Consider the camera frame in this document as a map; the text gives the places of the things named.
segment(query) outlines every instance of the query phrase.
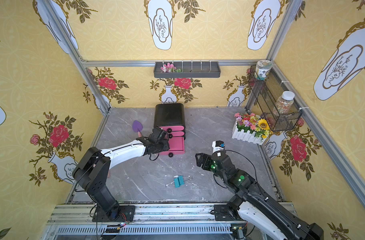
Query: artificial flower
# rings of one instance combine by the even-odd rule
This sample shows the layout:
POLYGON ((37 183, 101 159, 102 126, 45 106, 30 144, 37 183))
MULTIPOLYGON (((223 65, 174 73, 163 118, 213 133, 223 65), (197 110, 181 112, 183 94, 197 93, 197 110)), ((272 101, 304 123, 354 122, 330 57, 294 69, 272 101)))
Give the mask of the artificial flower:
POLYGON ((261 129, 264 129, 264 130, 270 129, 267 121, 264 118, 262 118, 258 121, 258 125, 261 127, 261 129))

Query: glass jar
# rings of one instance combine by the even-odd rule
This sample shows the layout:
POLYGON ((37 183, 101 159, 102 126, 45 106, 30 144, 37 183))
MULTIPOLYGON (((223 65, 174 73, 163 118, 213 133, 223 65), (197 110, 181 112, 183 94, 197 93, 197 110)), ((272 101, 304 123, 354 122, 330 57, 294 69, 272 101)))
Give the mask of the glass jar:
POLYGON ((295 94, 293 92, 284 91, 276 101, 276 108, 273 109, 273 114, 276 116, 278 116, 279 114, 287 114, 294 102, 294 98, 295 94))

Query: marble surface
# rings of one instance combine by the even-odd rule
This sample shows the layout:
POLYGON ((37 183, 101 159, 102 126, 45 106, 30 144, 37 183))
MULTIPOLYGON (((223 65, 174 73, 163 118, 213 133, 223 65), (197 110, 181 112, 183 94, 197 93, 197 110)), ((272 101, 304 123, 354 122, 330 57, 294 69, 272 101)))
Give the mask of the marble surface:
MULTIPOLYGON (((185 154, 159 156, 150 161, 149 156, 130 159, 114 166, 107 186, 118 201, 138 202, 227 202, 233 194, 218 186, 213 174, 196 166, 195 154, 212 154, 212 142, 222 140, 225 149, 245 155, 256 167, 257 180, 268 194, 274 196, 273 188, 261 153, 256 144, 232 139, 234 114, 243 113, 243 108, 185 108, 185 154), (193 176, 185 185, 175 188, 171 183, 174 176, 193 176)), ((99 149, 111 148, 133 141, 137 133, 132 131, 132 123, 138 120, 143 125, 142 134, 148 136, 152 131, 154 108, 113 108, 97 143, 99 149)), ((242 156, 227 153, 236 168, 240 168, 253 177, 252 164, 242 156)), ((90 201, 84 192, 75 192, 73 201, 90 201)))

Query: mesh basket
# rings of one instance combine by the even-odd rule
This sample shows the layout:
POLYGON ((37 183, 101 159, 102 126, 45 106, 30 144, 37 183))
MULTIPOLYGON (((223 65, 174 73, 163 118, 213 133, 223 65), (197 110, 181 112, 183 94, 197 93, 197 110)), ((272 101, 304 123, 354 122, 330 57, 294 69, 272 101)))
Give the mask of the mesh basket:
POLYGON ((292 130, 302 115, 294 101, 288 113, 281 114, 276 108, 276 101, 288 89, 281 83, 276 73, 271 70, 264 80, 254 78, 256 66, 251 66, 248 84, 262 110, 261 118, 265 118, 273 132, 292 130))

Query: flower arrangement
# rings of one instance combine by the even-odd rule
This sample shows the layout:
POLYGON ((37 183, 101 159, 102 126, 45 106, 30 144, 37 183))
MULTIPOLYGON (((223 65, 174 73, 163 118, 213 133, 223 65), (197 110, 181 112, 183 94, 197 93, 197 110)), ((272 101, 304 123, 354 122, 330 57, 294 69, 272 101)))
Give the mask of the flower arrangement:
POLYGON ((170 63, 168 64, 164 64, 162 67, 160 67, 161 71, 163 71, 163 73, 180 73, 182 72, 181 69, 176 69, 176 67, 170 63))
POLYGON ((262 137, 263 139, 271 133, 267 121, 255 113, 244 113, 243 115, 236 113, 234 116, 236 117, 238 131, 244 129, 244 132, 247 132, 249 130, 251 134, 255 132, 255 137, 262 137))

